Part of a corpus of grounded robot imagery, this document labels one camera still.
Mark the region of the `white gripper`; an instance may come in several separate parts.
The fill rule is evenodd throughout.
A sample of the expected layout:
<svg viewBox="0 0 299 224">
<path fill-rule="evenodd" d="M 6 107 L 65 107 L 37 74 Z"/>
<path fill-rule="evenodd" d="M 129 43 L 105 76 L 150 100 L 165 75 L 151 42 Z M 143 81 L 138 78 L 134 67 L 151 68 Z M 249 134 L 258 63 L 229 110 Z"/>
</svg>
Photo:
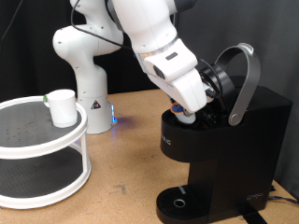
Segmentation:
<svg viewBox="0 0 299 224">
<path fill-rule="evenodd" d="M 206 105 L 204 84 L 196 69 L 171 81 L 156 66 L 153 72 L 152 82 L 189 112 L 195 113 Z"/>
</svg>

